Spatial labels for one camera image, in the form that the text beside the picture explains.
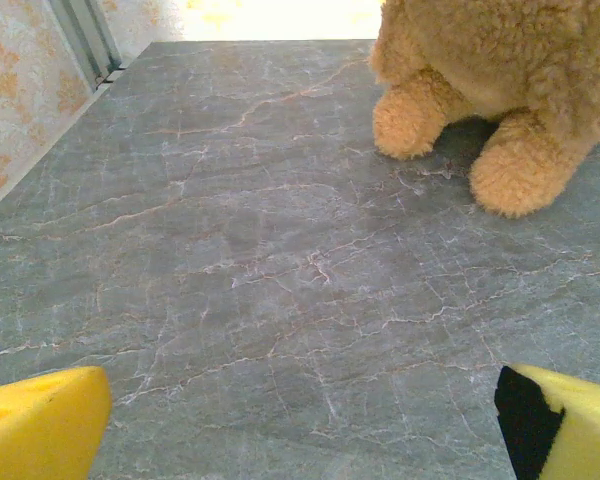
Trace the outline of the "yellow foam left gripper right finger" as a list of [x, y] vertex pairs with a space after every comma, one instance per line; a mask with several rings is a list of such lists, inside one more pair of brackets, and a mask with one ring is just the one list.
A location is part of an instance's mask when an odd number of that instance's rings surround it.
[[514, 364], [494, 403], [517, 479], [600, 479], [600, 384]]

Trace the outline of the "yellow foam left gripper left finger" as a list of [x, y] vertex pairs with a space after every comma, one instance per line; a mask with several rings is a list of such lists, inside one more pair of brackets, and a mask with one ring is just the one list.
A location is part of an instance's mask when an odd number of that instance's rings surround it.
[[0, 386], [0, 479], [86, 479], [111, 408], [96, 366]]

